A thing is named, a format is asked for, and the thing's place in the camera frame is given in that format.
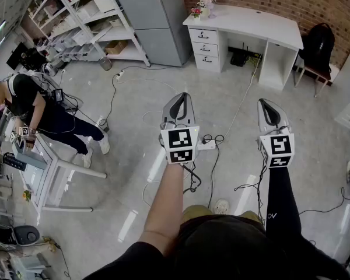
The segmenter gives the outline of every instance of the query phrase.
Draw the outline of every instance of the drawer handle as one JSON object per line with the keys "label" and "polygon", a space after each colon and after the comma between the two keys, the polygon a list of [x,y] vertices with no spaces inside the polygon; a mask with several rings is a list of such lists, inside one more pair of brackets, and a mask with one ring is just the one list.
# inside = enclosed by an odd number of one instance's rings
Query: drawer handle
{"label": "drawer handle", "polygon": [[205,62],[212,62],[212,61],[207,61],[206,57],[204,59],[202,59],[202,61],[205,61]]}
{"label": "drawer handle", "polygon": [[205,45],[204,45],[204,47],[202,48],[202,49],[200,49],[201,51],[205,51],[205,52],[210,52],[210,50],[206,50],[205,49]]}
{"label": "drawer handle", "polygon": [[204,32],[201,31],[201,36],[199,35],[198,38],[199,39],[205,39],[205,38],[208,39],[209,37],[208,36],[204,36]]}

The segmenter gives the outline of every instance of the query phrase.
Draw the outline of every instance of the concrete floor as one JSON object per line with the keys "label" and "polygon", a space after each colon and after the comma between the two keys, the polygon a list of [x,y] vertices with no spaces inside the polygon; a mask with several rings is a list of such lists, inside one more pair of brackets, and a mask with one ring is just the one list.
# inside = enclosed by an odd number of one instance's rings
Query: concrete floor
{"label": "concrete floor", "polygon": [[[113,94],[112,76],[129,65],[143,66],[142,62],[116,61],[104,72],[91,62],[72,62],[62,76],[65,92],[83,100],[82,111],[93,120],[105,117]],[[225,134],[248,87],[253,67],[238,68],[225,65],[222,73],[199,71],[192,57],[181,68],[145,71],[128,68],[120,82],[136,78],[152,78],[168,83],[178,92],[192,97],[194,113],[200,125],[200,136]],[[254,79],[247,97],[236,117],[229,135],[220,146],[220,158],[214,173],[214,192],[211,207],[220,199],[230,202],[234,214],[243,190],[233,189],[246,183],[249,175],[260,173],[262,157],[257,150],[259,133],[257,101],[270,99],[286,112],[295,135],[295,158],[289,168],[293,192],[299,211],[305,209],[328,210],[340,204],[340,188],[349,189],[345,181],[347,160],[350,160],[350,131],[334,122],[330,104],[337,97],[337,85],[326,87],[314,99],[312,79],[303,77],[298,88],[293,86],[293,75],[282,92],[258,85]],[[96,142],[91,168],[105,171],[106,179],[87,177],[75,173],[61,205],[93,207],[92,213],[43,212],[40,229],[42,235],[52,236],[62,247],[73,280],[82,279],[103,265],[119,257],[139,238],[149,207],[142,200],[153,163],[160,151],[158,143],[159,112],[175,95],[175,91],[156,80],[131,80],[116,84],[117,93],[109,116],[111,149],[102,155]],[[64,146],[53,146],[59,152],[71,154]],[[192,204],[206,205],[211,193],[210,174],[217,150],[199,154],[195,172],[202,179],[195,193],[184,195],[184,208]],[[160,180],[163,162],[153,180]],[[15,177],[16,195],[23,192],[19,176]],[[190,178],[184,181],[184,188]],[[151,204],[158,183],[149,184],[143,195]],[[239,205],[243,211],[257,211],[256,191],[248,191],[247,202]],[[261,185],[261,198],[265,216],[268,195],[268,173]],[[36,225],[36,213],[31,204],[25,204],[26,223]],[[128,215],[135,219],[124,236],[122,226]],[[344,262],[350,252],[350,201],[330,213],[308,212],[300,216],[305,238],[316,241],[316,246],[328,255]],[[52,279],[66,279],[65,265],[60,252],[44,253],[52,266]]]}

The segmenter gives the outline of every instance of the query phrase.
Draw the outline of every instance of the desk drawer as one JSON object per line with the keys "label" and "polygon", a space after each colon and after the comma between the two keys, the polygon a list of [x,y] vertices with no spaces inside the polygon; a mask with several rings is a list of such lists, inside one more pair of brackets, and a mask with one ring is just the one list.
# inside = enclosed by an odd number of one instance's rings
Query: desk drawer
{"label": "desk drawer", "polygon": [[194,54],[218,57],[218,46],[216,44],[204,44],[192,42]]}
{"label": "desk drawer", "polygon": [[194,54],[194,58],[196,59],[198,69],[219,72],[219,58],[199,54]]}
{"label": "desk drawer", "polygon": [[218,44],[216,31],[204,29],[190,29],[191,40],[197,43]]}

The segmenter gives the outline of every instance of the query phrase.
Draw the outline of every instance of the white sneaker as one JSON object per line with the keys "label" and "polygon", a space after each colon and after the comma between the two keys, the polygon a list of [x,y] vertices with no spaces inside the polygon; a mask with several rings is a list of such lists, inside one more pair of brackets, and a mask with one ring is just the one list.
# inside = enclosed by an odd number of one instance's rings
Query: white sneaker
{"label": "white sneaker", "polygon": [[104,138],[99,141],[99,144],[103,155],[106,155],[110,149],[109,135],[107,133],[104,132]]}
{"label": "white sneaker", "polygon": [[84,162],[84,168],[89,168],[91,166],[91,157],[92,157],[93,149],[88,148],[88,153],[82,156]]}
{"label": "white sneaker", "polygon": [[215,215],[227,215],[229,210],[229,203],[225,199],[219,199],[214,206]]}
{"label": "white sneaker", "polygon": [[349,172],[350,171],[350,161],[348,161],[348,165],[346,167],[346,171]]}

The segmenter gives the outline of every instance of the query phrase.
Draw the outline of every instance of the white desk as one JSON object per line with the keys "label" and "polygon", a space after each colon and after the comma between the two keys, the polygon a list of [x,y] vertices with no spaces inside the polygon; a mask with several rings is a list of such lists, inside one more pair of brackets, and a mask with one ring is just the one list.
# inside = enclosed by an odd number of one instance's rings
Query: white desk
{"label": "white desk", "polygon": [[195,21],[188,26],[197,68],[220,72],[228,52],[228,33],[242,34],[265,41],[259,83],[282,90],[303,49],[295,21],[254,9],[215,5],[213,19]]}
{"label": "white desk", "polygon": [[[37,140],[32,151],[43,157],[47,167],[43,170],[27,164],[26,170],[19,170],[19,174],[21,175],[24,189],[31,192],[31,203],[39,214],[38,218],[42,210],[92,212],[91,207],[59,206],[65,186],[68,181],[71,181],[74,172],[81,172],[103,179],[106,178],[106,173],[87,169],[60,159],[40,134],[37,134],[36,137]],[[61,174],[58,168],[64,169],[64,173]]]}

